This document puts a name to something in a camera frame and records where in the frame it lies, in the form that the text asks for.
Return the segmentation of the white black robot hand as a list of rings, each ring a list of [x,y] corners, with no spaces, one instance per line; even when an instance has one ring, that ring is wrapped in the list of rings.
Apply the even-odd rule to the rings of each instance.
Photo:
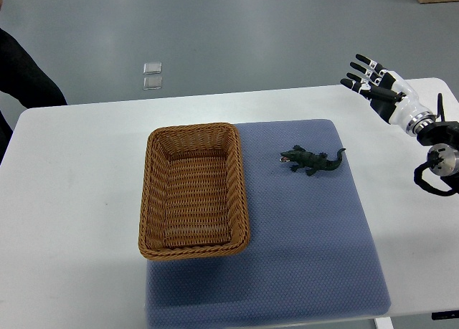
[[[433,112],[420,103],[417,92],[395,71],[362,54],[357,54],[350,66],[357,73],[347,73],[341,84],[368,100],[384,122],[415,136],[435,121]]]

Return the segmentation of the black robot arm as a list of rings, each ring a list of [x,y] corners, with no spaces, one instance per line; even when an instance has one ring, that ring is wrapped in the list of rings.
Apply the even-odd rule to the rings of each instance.
[[[430,118],[419,122],[413,130],[422,146],[429,146],[427,167],[443,178],[458,177],[458,122],[435,122]]]

